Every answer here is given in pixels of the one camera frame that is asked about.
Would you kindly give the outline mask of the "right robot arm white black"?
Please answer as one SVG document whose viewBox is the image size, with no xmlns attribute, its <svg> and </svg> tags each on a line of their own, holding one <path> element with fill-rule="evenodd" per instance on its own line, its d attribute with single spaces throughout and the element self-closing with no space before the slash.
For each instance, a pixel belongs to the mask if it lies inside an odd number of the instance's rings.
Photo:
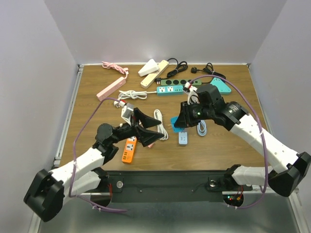
<svg viewBox="0 0 311 233">
<path fill-rule="evenodd" d="M 174 123 L 176 128 L 194 127 L 202 120 L 213 120 L 247 142 L 268 164 L 267 167 L 233 165 L 224 176 L 226 188 L 266 185 L 283 197 L 296 189 L 311 165 L 307 152 L 298 153 L 282 144 L 239 103 L 225 102 L 216 86 L 206 84 L 196 88 L 186 83 L 183 90 L 188 99 L 180 105 L 180 114 Z"/>
</svg>

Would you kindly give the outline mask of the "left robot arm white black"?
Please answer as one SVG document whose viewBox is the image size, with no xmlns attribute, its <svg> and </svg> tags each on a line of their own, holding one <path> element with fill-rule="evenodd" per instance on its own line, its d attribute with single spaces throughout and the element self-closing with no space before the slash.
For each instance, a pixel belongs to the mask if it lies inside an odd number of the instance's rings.
<svg viewBox="0 0 311 233">
<path fill-rule="evenodd" d="M 82 193 L 92 189 L 104 191 L 108 187 L 106 172 L 101 167 L 117 153 L 116 143 L 135 137 L 146 147 L 163 137 L 163 134 L 149 130 L 161 121 L 130 104 L 123 106 L 121 117 L 125 122 L 117 127 L 101 124 L 95 143 L 82 155 L 75 155 L 62 167 L 37 172 L 24 202 L 42 221 L 52 220 L 69 199 L 80 198 Z"/>
</svg>

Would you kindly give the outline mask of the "light blue power strip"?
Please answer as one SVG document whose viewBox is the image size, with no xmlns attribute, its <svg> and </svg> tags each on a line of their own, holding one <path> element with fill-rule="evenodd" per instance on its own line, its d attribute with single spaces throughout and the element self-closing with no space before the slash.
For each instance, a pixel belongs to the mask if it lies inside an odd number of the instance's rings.
<svg viewBox="0 0 311 233">
<path fill-rule="evenodd" d="M 187 132 L 178 133 L 178 144 L 180 146 L 186 146 L 188 144 L 188 133 Z"/>
</svg>

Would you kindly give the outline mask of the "teal power strip with USB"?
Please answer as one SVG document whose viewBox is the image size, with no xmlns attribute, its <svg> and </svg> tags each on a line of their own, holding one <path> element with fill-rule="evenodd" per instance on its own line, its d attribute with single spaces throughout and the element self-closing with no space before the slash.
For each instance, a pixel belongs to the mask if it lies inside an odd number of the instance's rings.
<svg viewBox="0 0 311 233">
<path fill-rule="evenodd" d="M 156 93 L 158 96 L 182 95 L 183 86 L 182 85 L 159 86 L 156 89 Z"/>
</svg>

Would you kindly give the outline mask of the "orange power strip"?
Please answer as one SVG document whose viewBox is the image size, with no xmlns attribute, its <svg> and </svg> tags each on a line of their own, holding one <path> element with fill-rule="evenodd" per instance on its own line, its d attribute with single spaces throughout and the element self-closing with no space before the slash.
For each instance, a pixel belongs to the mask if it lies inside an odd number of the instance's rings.
<svg viewBox="0 0 311 233">
<path fill-rule="evenodd" d="M 126 144 L 125 144 L 124 151 L 123 151 L 122 158 L 121 158 L 121 161 L 123 163 L 125 164 L 132 163 L 134 159 L 137 142 L 138 141 L 135 136 L 130 137 L 126 140 Z"/>
</svg>

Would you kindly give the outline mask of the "dark green power strip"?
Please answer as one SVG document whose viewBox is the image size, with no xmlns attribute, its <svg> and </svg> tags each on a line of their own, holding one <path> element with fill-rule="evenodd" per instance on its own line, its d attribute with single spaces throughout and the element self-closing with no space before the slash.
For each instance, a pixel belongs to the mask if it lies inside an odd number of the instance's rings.
<svg viewBox="0 0 311 233">
<path fill-rule="evenodd" d="M 184 86 L 187 82 L 190 82 L 191 79 L 164 79 L 160 81 L 161 86 L 173 86 L 173 85 L 182 85 Z M 202 82 L 200 80 L 195 80 L 192 86 L 200 86 Z"/>
</svg>

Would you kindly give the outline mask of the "teal triangular power socket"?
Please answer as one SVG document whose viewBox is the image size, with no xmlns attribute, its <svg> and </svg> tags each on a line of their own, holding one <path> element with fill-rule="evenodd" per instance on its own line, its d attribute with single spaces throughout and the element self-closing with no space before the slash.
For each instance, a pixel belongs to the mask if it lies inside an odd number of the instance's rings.
<svg viewBox="0 0 311 233">
<path fill-rule="evenodd" d="M 231 93 L 231 88 L 222 79 L 214 77 L 210 84 L 217 87 L 221 95 L 229 95 Z"/>
</svg>

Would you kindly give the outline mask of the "pink power strip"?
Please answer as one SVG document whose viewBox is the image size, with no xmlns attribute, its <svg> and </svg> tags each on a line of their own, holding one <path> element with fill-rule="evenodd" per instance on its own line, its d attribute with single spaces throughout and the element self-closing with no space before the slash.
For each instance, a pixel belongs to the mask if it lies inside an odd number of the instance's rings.
<svg viewBox="0 0 311 233">
<path fill-rule="evenodd" d="M 126 83 L 126 78 L 120 77 L 117 80 L 115 80 L 113 83 L 111 83 L 109 86 L 104 88 L 101 92 L 99 92 L 96 97 L 99 101 L 102 101 L 103 99 L 109 97 L 112 93 L 114 93 L 116 90 L 121 88 Z"/>
</svg>

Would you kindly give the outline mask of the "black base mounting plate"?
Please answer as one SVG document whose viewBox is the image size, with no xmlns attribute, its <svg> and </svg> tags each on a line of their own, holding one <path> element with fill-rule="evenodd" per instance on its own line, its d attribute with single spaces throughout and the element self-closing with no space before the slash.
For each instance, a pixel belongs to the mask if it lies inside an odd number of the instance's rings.
<svg viewBox="0 0 311 233">
<path fill-rule="evenodd" d="M 108 171 L 91 194 L 106 193 L 114 203 L 222 202 L 223 192 L 251 191 L 225 170 Z"/>
</svg>

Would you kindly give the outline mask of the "cream power strip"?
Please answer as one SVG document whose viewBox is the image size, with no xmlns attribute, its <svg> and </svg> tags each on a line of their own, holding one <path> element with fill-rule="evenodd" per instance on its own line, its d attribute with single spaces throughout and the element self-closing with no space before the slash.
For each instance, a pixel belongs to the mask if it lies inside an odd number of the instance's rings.
<svg viewBox="0 0 311 233">
<path fill-rule="evenodd" d="M 159 70 L 155 71 L 153 73 L 148 74 L 141 82 L 140 85 L 141 87 L 147 89 L 154 81 L 156 78 L 158 78 L 163 71 L 169 66 L 169 62 L 166 60 L 162 60 L 159 64 Z"/>
</svg>

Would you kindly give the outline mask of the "white triangular power socket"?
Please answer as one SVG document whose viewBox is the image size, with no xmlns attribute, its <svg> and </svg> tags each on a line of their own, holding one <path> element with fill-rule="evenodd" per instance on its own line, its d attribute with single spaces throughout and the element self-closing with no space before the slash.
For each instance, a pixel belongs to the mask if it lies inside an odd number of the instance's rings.
<svg viewBox="0 0 311 233">
<path fill-rule="evenodd" d="M 159 70 L 159 66 L 154 59 L 150 59 L 139 71 L 140 77 L 146 76 Z"/>
</svg>

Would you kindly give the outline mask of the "aluminium rail frame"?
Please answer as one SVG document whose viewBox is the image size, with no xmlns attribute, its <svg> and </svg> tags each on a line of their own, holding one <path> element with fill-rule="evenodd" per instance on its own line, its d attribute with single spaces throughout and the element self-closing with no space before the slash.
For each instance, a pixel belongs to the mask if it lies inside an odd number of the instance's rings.
<svg viewBox="0 0 311 233">
<path fill-rule="evenodd" d="M 83 65 L 78 72 L 57 155 L 64 164 L 69 144 L 95 106 L 95 91 L 103 77 L 114 79 L 98 65 Z M 307 233 L 298 190 L 283 198 L 268 191 L 255 207 L 232 210 L 215 202 L 137 203 L 126 215 L 99 213 L 78 200 L 47 223 L 33 216 L 32 233 Z"/>
</svg>

